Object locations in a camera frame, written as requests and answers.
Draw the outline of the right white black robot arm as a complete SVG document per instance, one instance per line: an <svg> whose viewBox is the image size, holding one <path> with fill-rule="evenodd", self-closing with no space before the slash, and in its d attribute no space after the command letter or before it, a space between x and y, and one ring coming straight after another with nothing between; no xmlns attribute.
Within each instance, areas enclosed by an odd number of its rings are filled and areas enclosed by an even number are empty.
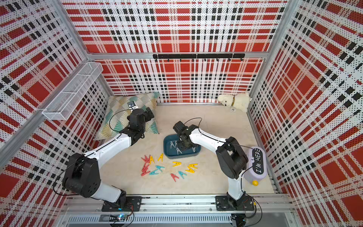
<svg viewBox="0 0 363 227"><path fill-rule="evenodd" d="M181 121L173 126L173 130L179 138L177 144L180 150L200 145L216 154L222 172L228 177L228 204L231 209L237 210L245 194L242 181L248 164L248 157L242 146L234 137L219 138L204 132L196 125L186 126Z"/></svg>

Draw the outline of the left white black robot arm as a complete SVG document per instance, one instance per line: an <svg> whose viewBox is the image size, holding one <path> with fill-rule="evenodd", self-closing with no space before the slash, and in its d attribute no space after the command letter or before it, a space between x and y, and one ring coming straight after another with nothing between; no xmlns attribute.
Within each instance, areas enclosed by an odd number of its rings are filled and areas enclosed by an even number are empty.
<svg viewBox="0 0 363 227"><path fill-rule="evenodd" d="M145 137L146 123L154 118L152 110L134 109L127 117L129 124L106 144L83 155L69 158L62 186L84 198L103 200L112 208L126 207L126 192L102 182L100 170L104 164Z"/></svg>

